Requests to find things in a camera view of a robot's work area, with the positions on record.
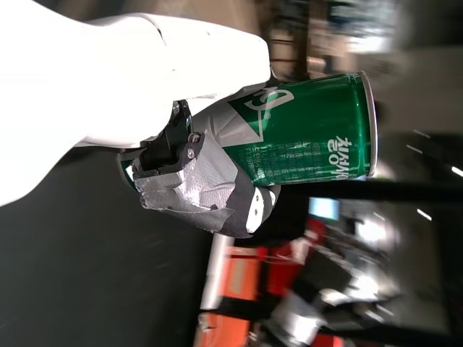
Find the red object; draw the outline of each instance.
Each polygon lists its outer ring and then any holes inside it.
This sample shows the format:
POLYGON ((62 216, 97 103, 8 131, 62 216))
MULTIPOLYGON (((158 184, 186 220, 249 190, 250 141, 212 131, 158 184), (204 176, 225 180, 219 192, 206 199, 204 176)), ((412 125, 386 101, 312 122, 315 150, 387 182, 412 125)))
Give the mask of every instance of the red object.
MULTIPOLYGON (((314 218, 308 218, 305 228, 311 231, 309 240, 312 244, 323 244, 325 239, 325 225, 314 218)), ((310 259, 314 252, 313 247, 309 248, 305 260, 310 259)), ((291 243, 268 250, 269 257, 266 259, 270 263, 268 267, 267 291, 277 296, 285 296, 287 289, 292 285, 297 274, 302 269, 301 264, 292 262, 291 243)))
POLYGON ((342 347, 342 339, 336 336, 318 334, 312 342, 312 347, 342 347))

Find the floor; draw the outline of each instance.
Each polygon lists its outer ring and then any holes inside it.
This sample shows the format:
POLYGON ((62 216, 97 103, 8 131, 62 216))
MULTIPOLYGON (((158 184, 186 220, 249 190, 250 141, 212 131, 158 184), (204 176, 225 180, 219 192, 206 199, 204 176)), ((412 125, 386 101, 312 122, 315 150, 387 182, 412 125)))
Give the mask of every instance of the floor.
POLYGON ((191 346, 210 246, 142 209, 113 153, 61 165, 0 208, 0 346, 191 346))

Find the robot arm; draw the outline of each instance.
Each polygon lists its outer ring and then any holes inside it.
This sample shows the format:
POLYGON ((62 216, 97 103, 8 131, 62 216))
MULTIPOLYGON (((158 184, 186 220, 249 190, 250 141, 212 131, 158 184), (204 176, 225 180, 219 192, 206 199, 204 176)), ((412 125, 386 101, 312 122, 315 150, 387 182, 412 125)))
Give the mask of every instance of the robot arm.
POLYGON ((211 23, 130 14, 81 23, 32 0, 0 3, 0 206, 75 145, 139 147, 168 124, 270 77, 258 37, 211 23), (37 155, 27 160, 21 153, 37 155))

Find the green can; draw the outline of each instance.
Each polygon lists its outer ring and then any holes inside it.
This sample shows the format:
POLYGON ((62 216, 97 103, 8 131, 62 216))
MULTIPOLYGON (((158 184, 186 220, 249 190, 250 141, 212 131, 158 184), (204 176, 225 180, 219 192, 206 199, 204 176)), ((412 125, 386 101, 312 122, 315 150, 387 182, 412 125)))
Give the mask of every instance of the green can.
POLYGON ((265 88, 193 118, 257 186, 371 176, 375 107, 364 72, 265 88))

